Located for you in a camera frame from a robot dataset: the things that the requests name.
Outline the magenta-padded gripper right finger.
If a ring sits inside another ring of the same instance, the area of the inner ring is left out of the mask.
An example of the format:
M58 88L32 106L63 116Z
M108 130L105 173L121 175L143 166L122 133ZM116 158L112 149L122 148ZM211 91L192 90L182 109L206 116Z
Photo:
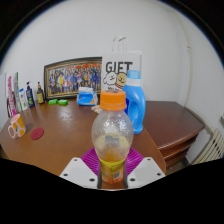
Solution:
M152 157L143 157L130 149L124 164L124 188L135 189L148 185L165 176Z

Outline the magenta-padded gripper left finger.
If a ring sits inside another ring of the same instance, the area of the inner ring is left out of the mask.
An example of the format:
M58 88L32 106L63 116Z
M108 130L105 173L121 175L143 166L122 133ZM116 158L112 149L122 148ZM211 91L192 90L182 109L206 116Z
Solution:
M84 188L100 189L102 178L95 149L90 149L81 158L72 158L60 177Z

